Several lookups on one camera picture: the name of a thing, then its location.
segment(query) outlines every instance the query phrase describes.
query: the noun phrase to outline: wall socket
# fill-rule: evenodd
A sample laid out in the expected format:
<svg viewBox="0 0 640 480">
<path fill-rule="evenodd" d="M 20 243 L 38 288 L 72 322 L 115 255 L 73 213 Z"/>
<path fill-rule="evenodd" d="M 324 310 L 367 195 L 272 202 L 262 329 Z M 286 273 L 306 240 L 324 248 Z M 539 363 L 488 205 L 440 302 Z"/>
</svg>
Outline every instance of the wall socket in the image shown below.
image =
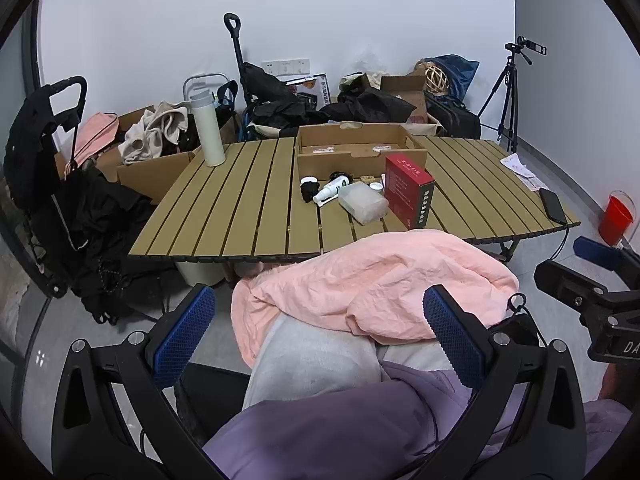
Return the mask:
<svg viewBox="0 0 640 480">
<path fill-rule="evenodd" d="M 267 74 L 271 75 L 305 75 L 311 73 L 311 63 L 308 59 L 265 61 L 261 66 Z"/>
</svg>

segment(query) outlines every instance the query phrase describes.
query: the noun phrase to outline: table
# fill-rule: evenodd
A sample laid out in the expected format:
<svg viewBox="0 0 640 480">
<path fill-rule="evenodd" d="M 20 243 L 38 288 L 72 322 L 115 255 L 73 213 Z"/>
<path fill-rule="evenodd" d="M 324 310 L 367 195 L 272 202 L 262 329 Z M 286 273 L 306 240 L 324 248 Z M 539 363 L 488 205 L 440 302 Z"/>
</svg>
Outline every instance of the table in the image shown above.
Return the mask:
<svg viewBox="0 0 640 480">
<path fill-rule="evenodd" d="M 489 140 L 417 137 L 429 150 L 436 179 L 427 227 L 471 244 L 499 243 L 508 261 L 517 243 L 580 225 L 547 218 L 540 196 L 501 163 L 507 153 Z M 178 262 L 294 262 L 360 238 L 406 228 L 389 212 L 365 226 L 337 200 L 305 203 L 294 139 L 230 144 L 224 164 L 209 168 L 202 151 L 178 177 L 143 228 L 130 255 Z M 510 247 L 505 243 L 512 242 Z"/>
</svg>

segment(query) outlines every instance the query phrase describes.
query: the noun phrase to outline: tripod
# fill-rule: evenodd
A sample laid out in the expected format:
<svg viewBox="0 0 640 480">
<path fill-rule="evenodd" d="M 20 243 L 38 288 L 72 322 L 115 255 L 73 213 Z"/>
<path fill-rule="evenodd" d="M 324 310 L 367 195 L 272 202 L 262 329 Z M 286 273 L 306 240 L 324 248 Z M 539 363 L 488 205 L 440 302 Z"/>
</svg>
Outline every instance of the tripod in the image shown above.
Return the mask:
<svg viewBox="0 0 640 480">
<path fill-rule="evenodd" d="M 521 54 L 527 63 L 530 65 L 533 62 L 527 57 L 527 55 L 522 51 L 523 48 L 530 48 L 531 50 L 535 50 L 537 53 L 546 56 L 546 47 L 538 45 L 533 41 L 529 41 L 522 36 L 518 37 L 517 43 L 507 43 L 504 46 L 511 54 L 507 57 L 507 65 L 502 70 L 498 81 L 495 82 L 494 88 L 491 90 L 489 97 L 484 102 L 478 117 L 482 115 L 485 108 L 494 97 L 495 93 L 500 88 L 501 83 L 504 81 L 505 85 L 507 85 L 507 93 L 504 98 L 504 107 L 502 108 L 502 118 L 500 119 L 500 125 L 498 128 L 492 128 L 498 132 L 498 142 L 502 136 L 507 138 L 507 151 L 516 152 L 518 149 L 518 69 L 516 68 L 515 57 L 516 54 Z M 509 127 L 507 127 L 507 112 L 510 113 L 509 116 Z"/>
</svg>

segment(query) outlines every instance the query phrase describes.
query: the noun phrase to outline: red and black product box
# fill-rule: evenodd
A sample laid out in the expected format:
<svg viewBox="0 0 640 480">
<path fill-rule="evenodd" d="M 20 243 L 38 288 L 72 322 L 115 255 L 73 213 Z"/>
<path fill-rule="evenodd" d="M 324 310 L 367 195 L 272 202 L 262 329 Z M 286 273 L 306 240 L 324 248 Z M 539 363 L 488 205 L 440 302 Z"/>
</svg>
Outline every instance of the red and black product box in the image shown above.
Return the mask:
<svg viewBox="0 0 640 480">
<path fill-rule="evenodd" d="M 389 209 L 407 229 L 425 227 L 435 179 L 401 153 L 387 156 L 385 169 L 385 198 L 389 200 Z"/>
</svg>

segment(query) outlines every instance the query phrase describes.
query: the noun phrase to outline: silver screw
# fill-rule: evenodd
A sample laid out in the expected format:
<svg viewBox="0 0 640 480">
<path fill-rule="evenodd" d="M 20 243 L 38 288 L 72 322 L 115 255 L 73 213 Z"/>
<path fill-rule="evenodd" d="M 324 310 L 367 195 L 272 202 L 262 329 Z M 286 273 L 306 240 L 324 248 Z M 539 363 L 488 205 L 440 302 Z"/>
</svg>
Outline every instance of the silver screw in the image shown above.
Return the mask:
<svg viewBox="0 0 640 480">
<path fill-rule="evenodd" d="M 71 349 L 73 352 L 79 352 L 84 348 L 84 340 L 76 339 L 71 343 Z"/>
<path fill-rule="evenodd" d="M 564 341 L 560 341 L 559 339 L 556 339 L 553 342 L 554 348 L 556 349 L 556 351 L 558 352 L 566 352 L 566 343 Z"/>
<path fill-rule="evenodd" d="M 144 340 L 145 340 L 144 332 L 132 332 L 131 334 L 129 334 L 129 337 L 127 337 L 127 341 L 129 341 L 132 345 L 139 345 Z"/>
<path fill-rule="evenodd" d="M 494 334 L 494 341 L 498 343 L 500 346 L 507 346 L 511 339 L 504 332 L 496 332 Z"/>
</svg>

